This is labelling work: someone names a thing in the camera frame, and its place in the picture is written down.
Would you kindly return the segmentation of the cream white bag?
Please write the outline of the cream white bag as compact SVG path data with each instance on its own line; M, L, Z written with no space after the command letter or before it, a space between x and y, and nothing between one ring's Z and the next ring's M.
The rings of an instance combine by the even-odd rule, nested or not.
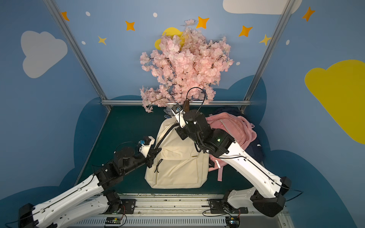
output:
M176 128L171 129L175 123L172 118L164 120L157 134L157 141L162 140L161 151L144 176L153 189L199 188L207 181L209 155L197 152L189 137L182 140Z

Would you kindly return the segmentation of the pink backpack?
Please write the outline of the pink backpack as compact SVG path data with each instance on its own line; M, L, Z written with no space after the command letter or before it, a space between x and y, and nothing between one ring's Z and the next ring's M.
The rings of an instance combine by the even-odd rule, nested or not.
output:
M253 130L254 125L243 116L234 116L227 112L212 115L206 118L211 128L222 129L231 135L243 150L246 150L251 142L257 138L256 132ZM209 172L218 170L218 181L222 181L223 167L227 165L221 159L210 157Z

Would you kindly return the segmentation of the navy blue backpack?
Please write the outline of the navy blue backpack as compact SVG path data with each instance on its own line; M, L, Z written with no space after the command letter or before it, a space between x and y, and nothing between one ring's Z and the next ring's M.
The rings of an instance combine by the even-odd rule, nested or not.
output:
M242 114L241 111L237 107L220 107L213 112L213 115L220 114L223 112L227 112L234 116L243 116L247 119L245 114ZM252 158L254 158L257 162L262 162L264 159L264 153L262 151L261 143L258 137L249 144L247 149L245 150Z

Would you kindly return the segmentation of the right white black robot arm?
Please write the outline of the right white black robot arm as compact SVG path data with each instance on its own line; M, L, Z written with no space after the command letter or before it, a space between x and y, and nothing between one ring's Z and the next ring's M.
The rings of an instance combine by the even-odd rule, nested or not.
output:
M185 112L177 104L172 112L180 125L181 139L189 137L197 151L226 162L253 185L247 190L232 190L225 194L222 199L225 208L238 209L251 202L257 211L271 218L284 209L284 196L291 187L289 178L271 173L247 154L233 136L222 129L211 128L198 110Z

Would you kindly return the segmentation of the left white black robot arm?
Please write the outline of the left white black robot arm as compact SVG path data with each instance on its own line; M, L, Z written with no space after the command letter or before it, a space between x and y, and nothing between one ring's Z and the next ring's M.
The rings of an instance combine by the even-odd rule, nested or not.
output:
M152 167L161 148L142 145L139 153L132 147L114 153L113 159L84 181L44 203L30 203L19 209L20 228L61 228L96 214L124 212L116 191L125 176L143 165Z

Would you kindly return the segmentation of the pink cherry blossom tree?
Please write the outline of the pink cherry blossom tree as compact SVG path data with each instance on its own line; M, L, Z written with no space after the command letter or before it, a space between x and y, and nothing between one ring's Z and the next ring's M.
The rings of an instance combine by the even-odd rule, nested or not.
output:
M234 61L229 57L231 46L225 37L207 40L200 29L208 19L185 21L183 32L166 31L158 48L140 56L142 70L150 72L159 83L157 88L141 88L142 106L147 113L153 107L167 107L169 103L185 100L211 102L221 80Z

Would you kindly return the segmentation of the left green circuit board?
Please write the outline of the left green circuit board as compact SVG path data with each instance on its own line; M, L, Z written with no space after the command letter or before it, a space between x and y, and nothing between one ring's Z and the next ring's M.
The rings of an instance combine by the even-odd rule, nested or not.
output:
M106 217L105 228L118 228L124 223L125 219L122 217Z

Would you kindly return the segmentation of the green circuit board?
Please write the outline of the green circuit board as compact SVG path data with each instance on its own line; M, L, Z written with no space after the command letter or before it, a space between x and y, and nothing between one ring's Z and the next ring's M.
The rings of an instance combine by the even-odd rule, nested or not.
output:
M236 217L225 217L226 226L225 228L238 228L239 222Z
M118 228L124 223L125 219L122 217L106 217L105 228Z

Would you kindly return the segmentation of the right green circuit board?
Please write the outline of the right green circuit board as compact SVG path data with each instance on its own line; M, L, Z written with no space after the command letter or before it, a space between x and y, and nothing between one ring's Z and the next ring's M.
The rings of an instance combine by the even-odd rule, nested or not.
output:
M226 226L225 228L238 228L239 222L236 217L225 217Z

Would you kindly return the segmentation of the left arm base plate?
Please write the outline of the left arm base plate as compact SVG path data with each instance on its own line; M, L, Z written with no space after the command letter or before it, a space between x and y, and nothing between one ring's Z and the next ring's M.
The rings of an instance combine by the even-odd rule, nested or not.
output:
M121 199L115 203L110 210L110 214L134 214L136 209L136 199Z

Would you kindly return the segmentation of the aluminium rail base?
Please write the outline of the aluminium rail base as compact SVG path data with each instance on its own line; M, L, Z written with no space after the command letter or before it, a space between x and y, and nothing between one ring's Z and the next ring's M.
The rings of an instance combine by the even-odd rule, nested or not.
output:
M289 211L267 217L246 204L248 214L211 214L208 199L220 194L120 194L120 199L136 199L134 214L96 214L62 228L104 228L106 217L122 217L118 228L225 228L225 217L236 217L239 228L292 228Z

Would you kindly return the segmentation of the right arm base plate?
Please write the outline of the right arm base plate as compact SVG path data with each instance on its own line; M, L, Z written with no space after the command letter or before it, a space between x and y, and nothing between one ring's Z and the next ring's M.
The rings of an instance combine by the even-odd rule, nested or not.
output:
M241 207L241 208L236 209L223 199L208 199L207 202L210 207L211 214L224 214L224 213L248 214L249 213L247 207Z

